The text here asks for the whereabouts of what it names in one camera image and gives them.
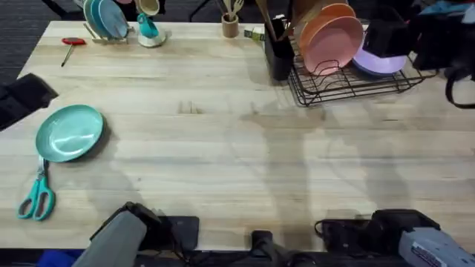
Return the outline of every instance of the lavender plate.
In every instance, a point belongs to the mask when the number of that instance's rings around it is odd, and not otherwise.
[[[375,76],[388,76],[400,71],[406,65],[406,56],[380,58],[359,48],[353,57],[353,64],[364,72]]]

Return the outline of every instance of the wire dish rack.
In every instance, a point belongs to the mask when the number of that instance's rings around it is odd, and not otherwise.
[[[373,76],[364,73],[352,62],[345,67],[340,67],[336,60],[321,63],[332,66],[328,68],[337,68],[336,72],[329,75],[312,75],[304,66],[304,59],[294,37],[290,36],[289,38],[295,58],[288,81],[298,103],[306,107],[357,96],[402,93],[437,75],[436,71],[421,72],[413,69],[410,57],[408,57],[403,70],[389,76]]]

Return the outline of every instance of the wooden tabletop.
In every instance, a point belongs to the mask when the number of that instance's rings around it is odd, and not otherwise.
[[[268,75],[261,44],[219,24],[162,23],[159,48],[94,44],[81,22],[51,22],[20,76],[59,97],[0,133],[0,247],[85,248],[127,201],[200,218],[201,249],[249,247],[254,229],[288,248],[321,249],[313,223],[415,208],[475,251],[475,111],[434,78],[399,95],[298,108]],[[68,50],[63,37],[81,37]],[[475,99],[474,84],[457,85]],[[36,131],[86,104],[108,129],[85,158],[50,166],[49,220],[16,218],[36,172]]]

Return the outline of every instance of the dark carpet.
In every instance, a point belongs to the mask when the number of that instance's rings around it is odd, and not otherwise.
[[[202,0],[168,0],[166,14],[156,21],[187,22],[189,14]],[[220,10],[211,0],[193,19],[193,22],[220,22]],[[263,22],[254,0],[240,12],[243,22]],[[72,0],[56,0],[68,11],[79,10]],[[271,16],[286,12],[288,0],[269,1]],[[48,23],[60,20],[41,0],[0,0],[0,85],[16,80]]]

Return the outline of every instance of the scissors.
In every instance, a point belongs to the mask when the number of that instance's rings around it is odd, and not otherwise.
[[[19,219],[44,220],[54,207],[54,193],[48,187],[46,177],[47,161],[42,156],[39,157],[38,171],[33,187],[28,196],[23,200],[18,208],[17,217]]]

